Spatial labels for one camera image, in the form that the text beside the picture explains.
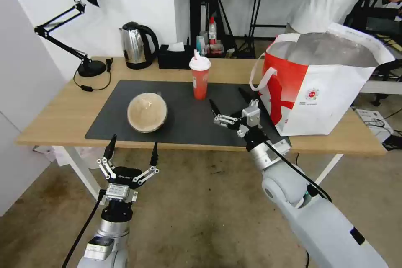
electric kettle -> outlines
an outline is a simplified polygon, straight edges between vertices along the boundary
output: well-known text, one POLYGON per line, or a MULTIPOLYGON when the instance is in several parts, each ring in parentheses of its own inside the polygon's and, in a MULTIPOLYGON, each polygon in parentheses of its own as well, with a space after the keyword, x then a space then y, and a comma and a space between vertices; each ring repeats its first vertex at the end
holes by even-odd
POLYGON ((119 28, 124 58, 128 68, 143 69, 152 64, 155 59, 159 44, 155 33, 147 26, 136 22, 128 22, 119 28), (154 52, 151 53, 147 35, 151 36, 154 44, 154 52))

black tissue box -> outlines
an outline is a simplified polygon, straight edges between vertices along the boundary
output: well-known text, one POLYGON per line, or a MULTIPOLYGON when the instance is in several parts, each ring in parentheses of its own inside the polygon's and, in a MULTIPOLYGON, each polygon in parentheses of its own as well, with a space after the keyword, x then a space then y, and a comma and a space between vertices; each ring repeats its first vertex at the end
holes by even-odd
POLYGON ((183 52, 168 50, 169 45, 161 45, 158 52, 158 64, 160 69, 190 69, 189 63, 194 56, 191 45, 184 45, 183 52))

lamp arm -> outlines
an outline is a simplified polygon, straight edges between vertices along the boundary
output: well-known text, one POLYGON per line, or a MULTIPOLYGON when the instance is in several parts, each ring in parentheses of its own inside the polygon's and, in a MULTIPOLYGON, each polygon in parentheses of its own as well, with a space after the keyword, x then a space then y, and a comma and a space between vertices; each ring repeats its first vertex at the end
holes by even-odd
POLYGON ((75 50, 72 47, 67 46, 66 44, 60 42, 59 40, 56 40, 55 38, 53 38, 52 36, 50 36, 50 32, 59 28, 60 26, 64 25, 65 23, 75 19, 76 17, 82 15, 85 12, 85 4, 78 2, 76 3, 73 7, 71 7, 70 9, 66 10, 65 12, 62 12, 60 15, 54 17, 53 19, 47 21, 46 23, 36 26, 34 31, 37 35, 45 38, 46 40, 52 42, 53 44, 57 45, 60 48, 63 48, 65 51, 71 53, 72 55, 76 56, 77 58, 79 58, 81 61, 83 60, 88 60, 88 56, 87 54, 82 54, 81 52, 75 50), (68 18, 67 20, 58 23, 57 25, 53 26, 50 29, 46 29, 46 27, 49 27, 53 21, 56 21, 57 19, 59 19, 60 17, 64 16, 65 14, 73 11, 74 9, 78 10, 78 13, 75 14, 74 16, 68 18))

red and white bag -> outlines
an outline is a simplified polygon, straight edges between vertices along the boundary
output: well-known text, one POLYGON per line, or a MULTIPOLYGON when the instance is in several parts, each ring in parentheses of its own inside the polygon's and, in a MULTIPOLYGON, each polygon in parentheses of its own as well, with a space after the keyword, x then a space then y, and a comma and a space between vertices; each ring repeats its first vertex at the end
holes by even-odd
POLYGON ((394 60, 374 37, 335 23, 327 33, 279 35, 264 55, 263 78, 254 87, 256 63, 250 87, 282 136, 329 134, 375 68, 394 60))

concrete floor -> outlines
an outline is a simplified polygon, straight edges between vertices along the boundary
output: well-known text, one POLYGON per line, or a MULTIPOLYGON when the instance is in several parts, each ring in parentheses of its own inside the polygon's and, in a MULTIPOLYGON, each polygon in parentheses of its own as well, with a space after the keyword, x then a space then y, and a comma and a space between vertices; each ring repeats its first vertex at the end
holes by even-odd
MULTIPOLYGON (((361 95, 356 103, 371 108, 369 97, 361 95)), ((400 96, 390 96, 378 109, 386 116, 401 103, 400 96)), ((390 124, 401 129, 401 117, 390 118, 390 124)), ((115 163, 144 169, 149 157, 150 150, 119 149, 115 163)), ((299 165, 315 178, 329 160, 301 154, 299 165)), ((401 161, 401 151, 345 156, 322 183, 391 268, 402 266, 401 161)), ((261 176, 247 153, 161 150, 159 169, 133 205, 129 267, 304 267, 305 251, 262 193, 261 176)), ((93 173, 106 188, 100 171, 93 173)), ((94 203, 70 166, 51 164, 0 218, 0 266, 60 267, 94 203)), ((69 267, 83 255, 99 213, 69 267)))

